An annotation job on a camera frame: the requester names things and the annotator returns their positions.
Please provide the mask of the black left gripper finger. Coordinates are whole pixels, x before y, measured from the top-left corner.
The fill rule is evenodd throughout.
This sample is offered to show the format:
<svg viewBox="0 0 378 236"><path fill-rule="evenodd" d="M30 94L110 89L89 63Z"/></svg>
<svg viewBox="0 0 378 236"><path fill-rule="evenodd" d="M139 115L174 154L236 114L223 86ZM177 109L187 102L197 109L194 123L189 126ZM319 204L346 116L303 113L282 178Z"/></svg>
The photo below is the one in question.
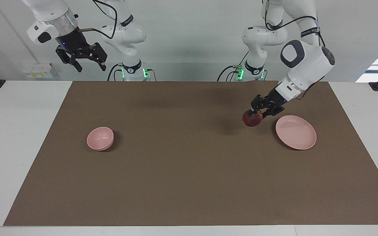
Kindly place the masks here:
<svg viewBox="0 0 378 236"><path fill-rule="evenodd" d="M261 96L258 94L251 102L251 111L268 111L270 108L270 100L267 96Z"/></svg>
<svg viewBox="0 0 378 236"><path fill-rule="evenodd" d="M277 114L281 113L284 110L285 110L284 106L272 106L271 108L266 109L266 111L262 113L262 118L264 119L268 116L276 116Z"/></svg>

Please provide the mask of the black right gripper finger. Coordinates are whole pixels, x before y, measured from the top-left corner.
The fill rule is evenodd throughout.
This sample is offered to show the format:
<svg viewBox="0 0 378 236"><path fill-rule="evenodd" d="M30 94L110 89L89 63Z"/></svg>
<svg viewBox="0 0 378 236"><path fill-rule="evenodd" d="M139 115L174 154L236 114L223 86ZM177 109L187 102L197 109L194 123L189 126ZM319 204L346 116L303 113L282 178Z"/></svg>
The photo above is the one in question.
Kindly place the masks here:
<svg viewBox="0 0 378 236"><path fill-rule="evenodd" d="M88 45L84 48L84 55L87 59L96 62L102 71L106 71L107 53L103 50L98 42Z"/></svg>
<svg viewBox="0 0 378 236"><path fill-rule="evenodd" d="M69 65L72 65L73 67L75 67L75 69L81 73L82 72L82 67L81 65L78 63L78 61L76 61L75 59L75 54L72 54L72 56L70 57L67 53L67 51L65 51L61 46L57 46L56 48L56 53L58 55L58 57L60 58L60 60L64 63L64 64L69 64Z"/></svg>

